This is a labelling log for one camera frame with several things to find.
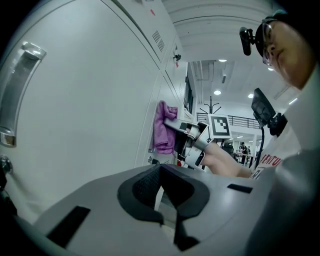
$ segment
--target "purple cloth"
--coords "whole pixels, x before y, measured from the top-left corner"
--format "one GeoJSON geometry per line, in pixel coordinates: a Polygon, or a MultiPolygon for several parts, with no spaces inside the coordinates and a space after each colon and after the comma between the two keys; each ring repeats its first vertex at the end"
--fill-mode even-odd
{"type": "Polygon", "coordinates": [[[177,116],[177,106],[168,106],[163,100],[159,102],[153,124],[154,147],[157,149],[159,154],[174,154],[176,131],[165,126],[164,120],[165,118],[173,120],[176,119],[177,116]]]}

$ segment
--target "door handle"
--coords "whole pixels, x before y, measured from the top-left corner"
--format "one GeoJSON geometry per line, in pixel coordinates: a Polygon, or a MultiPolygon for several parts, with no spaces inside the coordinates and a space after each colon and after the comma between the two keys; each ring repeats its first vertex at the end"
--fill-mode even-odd
{"type": "Polygon", "coordinates": [[[0,143],[14,147],[16,145],[18,115],[28,83],[45,57],[46,52],[40,47],[23,42],[17,51],[5,83],[0,87],[0,143]]]}

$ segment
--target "ventilation slot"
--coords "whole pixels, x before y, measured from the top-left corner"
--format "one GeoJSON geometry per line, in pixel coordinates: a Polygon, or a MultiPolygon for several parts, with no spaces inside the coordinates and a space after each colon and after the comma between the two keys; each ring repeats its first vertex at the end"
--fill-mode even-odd
{"type": "Polygon", "coordinates": [[[161,52],[162,52],[163,49],[165,48],[165,43],[164,43],[164,41],[162,41],[162,39],[160,40],[160,42],[159,42],[159,44],[158,44],[158,47],[159,47],[159,49],[160,49],[161,52]]]}
{"type": "Polygon", "coordinates": [[[154,32],[154,34],[152,35],[152,37],[153,37],[153,39],[154,39],[154,41],[155,41],[156,43],[159,42],[159,40],[160,40],[160,34],[159,34],[158,30],[157,30],[156,32],[154,32]]]}

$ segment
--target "window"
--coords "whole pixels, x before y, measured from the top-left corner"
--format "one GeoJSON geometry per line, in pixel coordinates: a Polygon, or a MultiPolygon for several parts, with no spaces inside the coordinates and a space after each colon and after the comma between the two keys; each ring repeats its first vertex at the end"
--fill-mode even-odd
{"type": "Polygon", "coordinates": [[[185,97],[184,97],[184,107],[192,114],[192,106],[194,104],[194,97],[192,95],[192,90],[189,83],[189,78],[185,77],[185,97]]]}

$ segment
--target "black metal railing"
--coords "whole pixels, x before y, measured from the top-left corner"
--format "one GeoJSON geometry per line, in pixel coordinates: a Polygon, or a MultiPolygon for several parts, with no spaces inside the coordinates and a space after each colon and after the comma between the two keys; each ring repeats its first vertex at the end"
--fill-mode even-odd
{"type": "MultiPolygon", "coordinates": [[[[232,126],[260,129],[258,121],[253,118],[246,118],[246,117],[234,116],[234,115],[228,115],[228,117],[229,117],[229,123],[232,126]]],[[[205,122],[207,118],[208,118],[208,114],[206,113],[201,113],[201,112],[196,113],[197,122],[205,122]]]]}

